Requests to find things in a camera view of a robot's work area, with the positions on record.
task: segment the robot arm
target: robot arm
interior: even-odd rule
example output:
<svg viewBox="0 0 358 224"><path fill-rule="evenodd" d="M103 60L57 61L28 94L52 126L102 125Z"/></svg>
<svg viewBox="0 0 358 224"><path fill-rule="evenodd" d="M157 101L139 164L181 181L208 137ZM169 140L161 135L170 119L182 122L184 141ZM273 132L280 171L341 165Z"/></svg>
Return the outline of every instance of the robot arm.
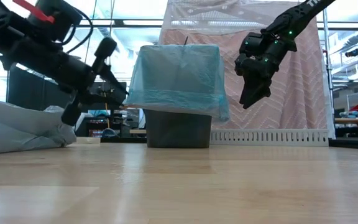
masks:
<svg viewBox="0 0 358 224"><path fill-rule="evenodd" d="M25 0L14 2L30 10L31 15L24 19L11 12L0 0L0 60L5 70L9 70L13 63L20 63L54 79L62 91L75 93L75 99L62 115L62 121L71 126L80 117L82 105L121 105L122 102L113 97L89 92L96 76L100 75L116 89L127 93L112 74L110 66L104 62L116 48L114 40L102 40L95 52L96 60L89 66L63 51L64 38L70 27L75 28L82 20L82 15L86 16L83 12L63 0L38 0L35 7Z"/></svg>
<svg viewBox="0 0 358 224"><path fill-rule="evenodd" d="M296 52L297 37L322 10L335 0L306 0L280 14L260 34L250 32L240 46L236 73L245 84L240 104L247 109L270 96L272 77L288 51Z"/></svg>

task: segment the wooden table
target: wooden table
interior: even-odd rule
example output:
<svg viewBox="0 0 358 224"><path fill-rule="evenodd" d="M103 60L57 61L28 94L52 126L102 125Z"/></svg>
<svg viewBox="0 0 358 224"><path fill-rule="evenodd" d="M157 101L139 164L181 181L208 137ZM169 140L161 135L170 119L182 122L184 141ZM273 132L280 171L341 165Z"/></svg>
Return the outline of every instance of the wooden table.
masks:
<svg viewBox="0 0 358 224"><path fill-rule="evenodd" d="M146 134L146 130L144 130L144 129L132 129L132 130L129 130L129 134Z"/></svg>
<svg viewBox="0 0 358 224"><path fill-rule="evenodd" d="M356 224L358 150L77 144L0 154L4 223Z"/></svg>
<svg viewBox="0 0 358 224"><path fill-rule="evenodd" d="M341 124L358 124L358 119L354 118L335 118L335 123L341 123Z"/></svg>

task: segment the white cloth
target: white cloth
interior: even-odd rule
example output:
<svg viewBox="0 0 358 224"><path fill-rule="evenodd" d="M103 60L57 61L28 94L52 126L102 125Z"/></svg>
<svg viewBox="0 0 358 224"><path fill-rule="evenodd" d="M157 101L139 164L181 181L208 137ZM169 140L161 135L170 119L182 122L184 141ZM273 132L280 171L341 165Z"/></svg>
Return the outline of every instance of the white cloth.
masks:
<svg viewBox="0 0 358 224"><path fill-rule="evenodd" d="M321 61L322 61L321 64L323 65L323 88L324 88L324 101L326 107L328 137L331 139L336 139L334 115L333 115L333 103L331 102L331 93L329 92L329 83L328 83L328 72L326 69L326 63L324 61L323 53L321 53Z"/></svg>
<svg viewBox="0 0 358 224"><path fill-rule="evenodd" d="M63 109L34 111L0 102L0 153L64 147L76 141L71 126L61 122Z"/></svg>

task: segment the metal frame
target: metal frame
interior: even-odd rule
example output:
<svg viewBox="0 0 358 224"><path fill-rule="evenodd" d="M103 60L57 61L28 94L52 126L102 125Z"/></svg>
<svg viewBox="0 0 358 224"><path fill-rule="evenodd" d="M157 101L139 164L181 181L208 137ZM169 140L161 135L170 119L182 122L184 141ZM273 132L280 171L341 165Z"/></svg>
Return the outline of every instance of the metal frame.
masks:
<svg viewBox="0 0 358 224"><path fill-rule="evenodd" d="M101 142L146 143L147 138L102 138ZM215 129L210 145L328 147L327 129Z"/></svg>
<svg viewBox="0 0 358 224"><path fill-rule="evenodd" d="M101 143L135 143L135 144L146 144L146 138L101 138ZM328 139L329 147L345 147L358 149L358 140L351 139Z"/></svg>
<svg viewBox="0 0 358 224"><path fill-rule="evenodd" d="M112 28L161 28L161 25L125 25L124 21L150 21L150 22L155 22L155 21L159 21L159 22L163 22L162 19L113 19L113 24L110 26L109 24L97 24L97 21L110 21L110 19L93 19L93 22L95 22L95 24L93 24L94 27L112 27ZM358 24L358 22L328 22L328 21L322 21L322 22L317 22L317 24L324 24L325 22L328 23L328 26L330 24ZM79 25L78 27L89 27L90 25ZM324 27L319 27L318 30L324 30ZM358 31L358 27L354 28L354 27L332 27L332 28L328 28L328 30L333 30L333 31Z"/></svg>
<svg viewBox="0 0 358 224"><path fill-rule="evenodd" d="M335 129L335 107L334 107L334 85L333 85L333 75L331 68L331 60L329 55L329 30L328 30L328 11L324 9L323 11L323 20L324 20L324 43L326 46L326 69L327 69L327 78L328 78L328 88L329 88L329 99L331 101L331 122Z"/></svg>

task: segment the zigzag pattern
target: zigzag pattern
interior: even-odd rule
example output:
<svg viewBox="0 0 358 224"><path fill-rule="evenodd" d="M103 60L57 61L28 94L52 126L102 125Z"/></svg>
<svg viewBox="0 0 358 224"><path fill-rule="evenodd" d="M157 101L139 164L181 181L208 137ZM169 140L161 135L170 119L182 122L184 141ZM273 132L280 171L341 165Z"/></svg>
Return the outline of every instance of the zigzag pattern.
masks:
<svg viewBox="0 0 358 224"><path fill-rule="evenodd" d="M225 35L195 34L182 29L162 30L163 44L217 44L225 65L225 87L231 120L214 129L325 129L327 128L323 67L315 22L296 38L298 52L289 52L273 77L272 95L248 110L239 104L244 81L234 71L234 61L242 40L254 30Z"/></svg>

